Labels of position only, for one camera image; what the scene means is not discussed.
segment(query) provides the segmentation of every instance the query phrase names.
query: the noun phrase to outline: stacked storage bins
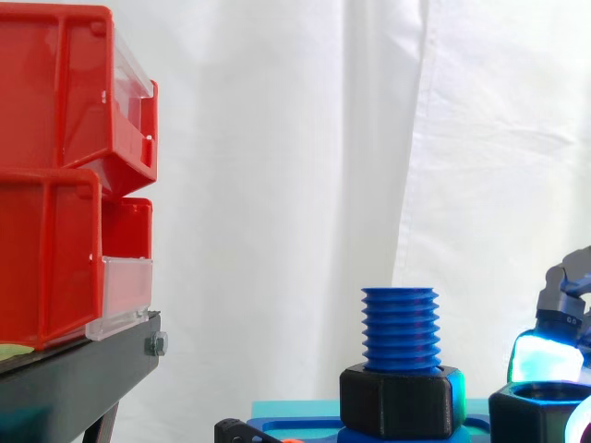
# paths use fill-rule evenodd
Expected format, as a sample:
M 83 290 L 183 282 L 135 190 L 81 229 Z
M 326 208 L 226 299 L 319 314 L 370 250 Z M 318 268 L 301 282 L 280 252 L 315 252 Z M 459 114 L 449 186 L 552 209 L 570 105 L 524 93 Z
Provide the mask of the stacked storage bins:
M 0 344 L 147 320 L 157 93 L 107 8 L 0 3 Z

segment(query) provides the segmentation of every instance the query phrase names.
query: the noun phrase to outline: blue screw thread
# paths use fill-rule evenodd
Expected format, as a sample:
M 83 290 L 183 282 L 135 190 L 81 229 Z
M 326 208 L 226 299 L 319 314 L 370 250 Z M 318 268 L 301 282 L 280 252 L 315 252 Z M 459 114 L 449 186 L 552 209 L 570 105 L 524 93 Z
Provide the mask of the blue screw thread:
M 440 339 L 435 335 L 439 317 L 433 300 L 438 296 L 430 288 L 367 288 L 363 290 L 368 316 L 363 323 L 363 353 L 368 371 L 405 374 L 440 372 L 437 358 Z

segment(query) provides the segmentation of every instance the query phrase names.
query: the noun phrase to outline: white fabric backdrop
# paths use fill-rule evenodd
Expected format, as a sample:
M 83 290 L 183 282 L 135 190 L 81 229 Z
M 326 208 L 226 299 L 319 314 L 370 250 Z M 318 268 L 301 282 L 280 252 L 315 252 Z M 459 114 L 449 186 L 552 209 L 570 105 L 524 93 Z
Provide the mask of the white fabric backdrop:
M 546 270 L 591 244 L 591 4 L 430 6 L 393 282 L 437 289 L 442 359 L 485 396 Z
M 114 443 L 336 398 L 361 361 L 359 288 L 390 284 L 397 243 L 394 284 L 441 294 L 444 363 L 472 396 L 502 384 L 546 268 L 591 243 L 591 5 L 104 3 L 161 87 L 140 194 L 171 339 Z

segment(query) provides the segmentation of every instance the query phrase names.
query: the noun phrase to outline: hex nut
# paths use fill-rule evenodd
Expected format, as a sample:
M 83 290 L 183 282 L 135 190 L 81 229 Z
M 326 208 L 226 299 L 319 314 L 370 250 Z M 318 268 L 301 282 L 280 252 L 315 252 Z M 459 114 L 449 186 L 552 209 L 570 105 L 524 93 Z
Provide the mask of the hex nut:
M 166 332 L 154 332 L 151 339 L 151 348 L 154 356 L 162 357 L 168 350 L 168 334 Z
M 437 375 L 382 374 L 363 364 L 343 371 L 341 420 L 368 436 L 449 438 L 465 421 L 464 374 L 439 366 Z
M 488 399 L 491 443 L 564 441 L 574 409 L 591 396 L 591 386 L 571 382 L 509 383 Z

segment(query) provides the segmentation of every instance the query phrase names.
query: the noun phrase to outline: glowing light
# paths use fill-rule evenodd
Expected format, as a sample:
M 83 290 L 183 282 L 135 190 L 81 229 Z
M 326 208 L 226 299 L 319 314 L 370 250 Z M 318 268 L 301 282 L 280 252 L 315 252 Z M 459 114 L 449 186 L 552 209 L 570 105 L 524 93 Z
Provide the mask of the glowing light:
M 564 443 L 581 443 L 583 433 L 590 423 L 591 397 L 579 404 L 571 414 L 564 432 Z
M 515 343 L 511 381 L 578 381 L 583 355 L 568 344 L 524 335 Z

